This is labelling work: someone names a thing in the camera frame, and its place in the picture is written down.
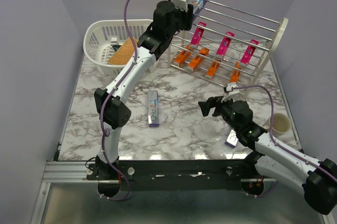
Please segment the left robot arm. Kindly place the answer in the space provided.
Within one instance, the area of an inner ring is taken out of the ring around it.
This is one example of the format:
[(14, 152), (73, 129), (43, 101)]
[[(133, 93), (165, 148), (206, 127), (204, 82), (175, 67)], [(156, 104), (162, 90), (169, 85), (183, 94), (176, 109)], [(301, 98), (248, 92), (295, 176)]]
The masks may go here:
[(193, 5), (177, 7), (171, 0), (161, 1), (153, 13), (153, 21), (139, 37), (136, 49), (126, 66), (105, 88), (94, 93), (103, 132), (101, 152), (95, 158), (99, 174), (105, 179), (120, 175), (114, 162), (118, 160), (118, 142), (123, 126), (131, 117), (126, 102), (143, 74), (167, 50), (173, 37), (190, 30), (194, 21)]

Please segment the orange toothpaste box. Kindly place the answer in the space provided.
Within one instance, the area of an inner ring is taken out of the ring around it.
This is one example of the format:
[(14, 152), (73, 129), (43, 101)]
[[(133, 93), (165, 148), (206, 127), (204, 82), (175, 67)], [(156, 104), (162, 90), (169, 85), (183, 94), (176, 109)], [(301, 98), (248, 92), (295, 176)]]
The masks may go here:
[(239, 81), (239, 78), (240, 78), (240, 73), (241, 73), (241, 67), (240, 67), (240, 62), (236, 62), (235, 64), (235, 68), (232, 72), (232, 75), (231, 75), (231, 78), (230, 78), (230, 83), (233, 83), (233, 82), (238, 82)]
[(182, 50), (176, 57), (176, 59), (173, 62), (173, 65), (181, 67), (185, 61), (189, 58), (192, 51), (194, 51), (193, 48), (190, 47), (190, 44), (188, 44), (185, 48), (185, 50)]
[(205, 74), (205, 77), (207, 79), (212, 79), (215, 76), (216, 71), (218, 70), (220, 63), (213, 61), (210, 67), (208, 68), (208, 71)]
[(203, 61), (204, 57), (209, 54), (209, 49), (207, 48), (202, 48), (199, 52), (198, 55), (195, 55), (194, 58), (191, 60), (189, 63), (189, 70), (192, 72), (196, 71), (197, 68), (199, 67), (200, 63)]

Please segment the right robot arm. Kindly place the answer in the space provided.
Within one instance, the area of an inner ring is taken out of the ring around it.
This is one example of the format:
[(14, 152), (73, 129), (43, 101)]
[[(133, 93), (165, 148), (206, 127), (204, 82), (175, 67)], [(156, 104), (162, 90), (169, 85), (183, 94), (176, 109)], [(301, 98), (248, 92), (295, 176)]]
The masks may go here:
[(221, 96), (198, 103), (202, 115), (220, 116), (235, 131), (239, 142), (252, 150), (251, 160), (242, 165), (250, 178), (260, 174), (292, 188), (306, 203), (322, 215), (328, 215), (336, 206), (336, 164), (325, 159), (309, 157), (283, 142), (272, 139), (266, 129), (253, 121), (253, 111), (247, 102)]

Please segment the pink toothpaste box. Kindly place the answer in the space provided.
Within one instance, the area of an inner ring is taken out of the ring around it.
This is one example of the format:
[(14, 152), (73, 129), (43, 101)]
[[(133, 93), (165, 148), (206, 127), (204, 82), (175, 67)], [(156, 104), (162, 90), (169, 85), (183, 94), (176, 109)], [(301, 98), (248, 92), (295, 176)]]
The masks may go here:
[(232, 32), (226, 32), (225, 34), (226, 34), (226, 36), (223, 37), (223, 39), (220, 43), (220, 46), (218, 47), (217, 52), (215, 54), (215, 59), (217, 61), (222, 61), (224, 59), (226, 51), (229, 48), (229, 45), (232, 41), (232, 37), (235, 36), (235, 34), (232, 33)]
[(246, 67), (248, 65), (248, 63), (250, 62), (255, 50), (256, 50), (256, 45), (259, 44), (259, 42), (257, 40), (252, 39), (250, 41), (252, 45), (249, 45), (244, 53), (244, 55), (242, 56), (241, 60), (240, 60), (240, 66), (241, 67)]
[(200, 43), (200, 40), (202, 38), (205, 27), (206, 27), (206, 24), (203, 23), (203, 22), (199, 22), (197, 24), (196, 30), (195, 30), (195, 32), (193, 34), (193, 37), (191, 39), (191, 42), (190, 42), (190, 48), (191, 49), (197, 49), (197, 47)]

